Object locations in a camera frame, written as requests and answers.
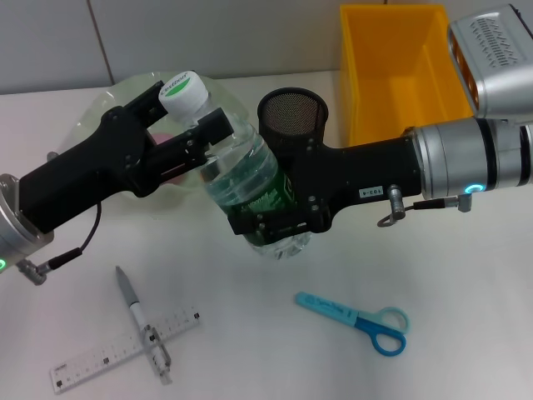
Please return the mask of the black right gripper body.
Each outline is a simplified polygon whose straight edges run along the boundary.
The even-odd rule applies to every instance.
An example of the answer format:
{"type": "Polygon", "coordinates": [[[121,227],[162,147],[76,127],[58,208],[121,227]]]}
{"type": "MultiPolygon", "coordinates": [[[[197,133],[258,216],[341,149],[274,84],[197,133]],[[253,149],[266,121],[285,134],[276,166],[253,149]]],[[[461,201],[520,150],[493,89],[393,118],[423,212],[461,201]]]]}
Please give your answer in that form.
{"type": "Polygon", "coordinates": [[[328,207],[333,217],[350,206],[386,201],[393,185],[405,197],[421,194],[421,167],[409,137],[345,148],[320,143],[296,159],[289,177],[304,207],[328,207]]]}

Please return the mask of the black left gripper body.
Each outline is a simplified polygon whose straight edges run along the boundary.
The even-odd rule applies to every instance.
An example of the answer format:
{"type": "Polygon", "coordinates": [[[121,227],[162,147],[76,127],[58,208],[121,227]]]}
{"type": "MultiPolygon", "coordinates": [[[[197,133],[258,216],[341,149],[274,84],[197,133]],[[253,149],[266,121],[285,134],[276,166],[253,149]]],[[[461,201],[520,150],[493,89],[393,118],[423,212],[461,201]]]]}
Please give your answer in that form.
{"type": "Polygon", "coordinates": [[[49,233],[115,193],[153,193],[158,178],[144,157],[155,147],[147,129],[160,118],[156,107],[105,112],[90,137],[21,178],[22,215],[49,233]]]}

